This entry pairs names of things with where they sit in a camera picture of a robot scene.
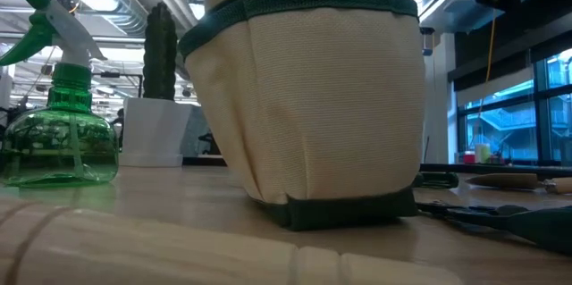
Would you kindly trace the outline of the wooden-handled hand trowel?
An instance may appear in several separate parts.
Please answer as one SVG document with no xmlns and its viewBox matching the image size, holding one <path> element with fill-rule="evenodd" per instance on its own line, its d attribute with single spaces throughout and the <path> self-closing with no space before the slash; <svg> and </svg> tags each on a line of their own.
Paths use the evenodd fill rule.
<svg viewBox="0 0 572 285">
<path fill-rule="evenodd" d="M 466 183 L 493 189 L 545 189 L 552 194 L 572 194 L 572 177 L 540 180 L 533 173 L 490 173 L 468 178 Z"/>
</svg>

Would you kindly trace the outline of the tall green cactus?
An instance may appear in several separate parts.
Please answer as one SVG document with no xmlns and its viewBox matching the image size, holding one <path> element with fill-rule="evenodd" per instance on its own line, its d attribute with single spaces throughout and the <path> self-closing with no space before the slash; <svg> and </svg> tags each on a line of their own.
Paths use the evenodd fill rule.
<svg viewBox="0 0 572 285">
<path fill-rule="evenodd" d="M 154 6 L 147 16 L 144 42 L 143 97 L 174 100 L 177 34 L 165 3 Z"/>
</svg>

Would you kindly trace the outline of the small green-handled pruner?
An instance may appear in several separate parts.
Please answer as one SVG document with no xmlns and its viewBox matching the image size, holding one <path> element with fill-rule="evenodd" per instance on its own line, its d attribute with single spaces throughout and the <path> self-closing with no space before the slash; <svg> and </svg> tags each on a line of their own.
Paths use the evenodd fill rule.
<svg viewBox="0 0 572 285">
<path fill-rule="evenodd" d="M 454 189 L 458 186 L 458 175 L 453 172 L 419 172 L 413 183 L 413 188 Z"/>
</svg>

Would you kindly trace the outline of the large green-handled pruning shears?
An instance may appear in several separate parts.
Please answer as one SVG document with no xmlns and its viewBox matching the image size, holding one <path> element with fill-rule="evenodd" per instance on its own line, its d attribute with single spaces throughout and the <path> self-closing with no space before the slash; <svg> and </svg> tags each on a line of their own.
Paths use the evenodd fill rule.
<svg viewBox="0 0 572 285">
<path fill-rule="evenodd" d="M 507 232 L 536 246 L 572 256 L 572 206 L 529 210 L 518 205 L 460 206 L 417 203 L 419 211 L 463 227 Z"/>
</svg>

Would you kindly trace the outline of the cream gardening bag green trim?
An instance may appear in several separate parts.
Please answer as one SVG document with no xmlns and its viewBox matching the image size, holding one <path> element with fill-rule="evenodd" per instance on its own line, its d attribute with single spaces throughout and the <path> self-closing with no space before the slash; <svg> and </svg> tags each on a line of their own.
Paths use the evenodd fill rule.
<svg viewBox="0 0 572 285">
<path fill-rule="evenodd" d="M 308 231 L 416 214 L 421 45 L 414 0 L 205 0 L 179 49 L 248 196 Z"/>
</svg>

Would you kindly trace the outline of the black background rig frame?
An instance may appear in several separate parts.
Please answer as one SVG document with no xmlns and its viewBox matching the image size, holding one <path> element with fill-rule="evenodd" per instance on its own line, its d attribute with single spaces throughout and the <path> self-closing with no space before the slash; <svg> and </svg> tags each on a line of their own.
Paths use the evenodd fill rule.
<svg viewBox="0 0 572 285">
<path fill-rule="evenodd" d="M 112 98 L 142 97 L 143 77 L 112 71 L 96 72 L 92 74 L 91 90 Z"/>
</svg>

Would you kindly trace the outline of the long ceiling light bar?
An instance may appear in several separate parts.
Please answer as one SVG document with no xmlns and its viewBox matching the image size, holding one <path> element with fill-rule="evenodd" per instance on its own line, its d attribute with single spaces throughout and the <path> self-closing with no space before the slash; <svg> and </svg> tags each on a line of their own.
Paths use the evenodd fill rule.
<svg viewBox="0 0 572 285">
<path fill-rule="evenodd" d="M 102 45 L 131 45 L 143 46 L 144 38 L 128 38 L 128 37 L 107 37 L 107 36 L 94 36 L 93 39 Z"/>
</svg>

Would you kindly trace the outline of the grey speckled board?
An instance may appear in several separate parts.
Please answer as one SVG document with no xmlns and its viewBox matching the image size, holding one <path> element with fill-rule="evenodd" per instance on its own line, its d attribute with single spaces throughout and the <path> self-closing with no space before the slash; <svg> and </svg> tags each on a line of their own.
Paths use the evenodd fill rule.
<svg viewBox="0 0 572 285">
<path fill-rule="evenodd" d="M 181 142 L 181 153 L 184 157 L 198 157 L 210 148 L 210 143 L 199 139 L 210 132 L 206 118 L 200 106 L 191 106 L 191 112 L 184 137 Z"/>
</svg>

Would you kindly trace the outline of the person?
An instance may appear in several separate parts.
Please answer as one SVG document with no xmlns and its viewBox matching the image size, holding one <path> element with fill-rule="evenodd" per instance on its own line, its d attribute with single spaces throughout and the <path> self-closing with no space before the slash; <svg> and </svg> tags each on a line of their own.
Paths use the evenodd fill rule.
<svg viewBox="0 0 572 285">
<path fill-rule="evenodd" d="M 121 108 L 121 109 L 119 109 L 119 110 L 117 111 L 116 118 L 113 119 L 113 120 L 110 122 L 110 125 L 111 125 L 112 127 L 115 127 L 115 126 L 117 126 L 117 125 L 120 125 L 120 126 L 121 126 L 121 128 L 120 128 L 120 130 L 119 130 L 119 134 L 118 134 L 118 144 L 119 144 L 119 148 L 122 148 L 123 132 L 124 132 L 124 127 L 125 127 L 124 119 L 125 119 L 124 109 Z"/>
</svg>

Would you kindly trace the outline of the green spray bottle white trigger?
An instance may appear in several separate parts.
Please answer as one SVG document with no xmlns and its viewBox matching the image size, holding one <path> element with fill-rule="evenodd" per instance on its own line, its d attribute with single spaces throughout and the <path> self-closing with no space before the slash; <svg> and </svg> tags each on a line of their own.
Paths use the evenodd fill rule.
<svg viewBox="0 0 572 285">
<path fill-rule="evenodd" d="M 4 132 L 0 179 L 10 187 L 103 184 L 118 172 L 118 140 L 92 113 L 91 61 L 105 57 L 87 29 L 56 0 L 26 0 L 30 28 L 0 65 L 23 62 L 48 46 L 62 51 L 46 107 L 16 117 Z"/>
</svg>

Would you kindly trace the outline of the white hexagonal plant pot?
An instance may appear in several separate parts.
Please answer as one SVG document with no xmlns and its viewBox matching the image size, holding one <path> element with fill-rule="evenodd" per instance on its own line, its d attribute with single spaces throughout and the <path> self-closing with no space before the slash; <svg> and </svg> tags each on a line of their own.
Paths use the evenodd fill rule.
<svg viewBox="0 0 572 285">
<path fill-rule="evenodd" d="M 182 165 L 181 143 L 191 105 L 130 97 L 124 101 L 123 109 L 120 166 L 165 168 Z"/>
</svg>

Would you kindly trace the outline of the black aluminium table frame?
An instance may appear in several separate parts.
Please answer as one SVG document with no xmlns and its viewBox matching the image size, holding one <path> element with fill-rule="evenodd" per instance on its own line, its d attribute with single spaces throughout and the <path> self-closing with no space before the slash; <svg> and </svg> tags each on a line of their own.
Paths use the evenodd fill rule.
<svg viewBox="0 0 572 285">
<path fill-rule="evenodd" d="M 221 157 L 184 157 L 183 166 L 226 166 L 227 163 Z M 543 179 L 572 177 L 572 169 L 537 167 L 537 166 L 501 166 L 488 164 L 442 164 L 422 163 L 420 172 L 455 172 L 470 174 L 492 173 L 532 173 Z"/>
</svg>

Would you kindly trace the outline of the dark-framed window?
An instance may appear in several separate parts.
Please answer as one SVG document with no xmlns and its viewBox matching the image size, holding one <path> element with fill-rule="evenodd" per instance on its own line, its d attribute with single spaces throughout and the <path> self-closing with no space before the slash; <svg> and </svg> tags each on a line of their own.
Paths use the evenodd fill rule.
<svg viewBox="0 0 572 285">
<path fill-rule="evenodd" d="M 456 96 L 458 151 L 572 167 L 572 47 Z"/>
</svg>

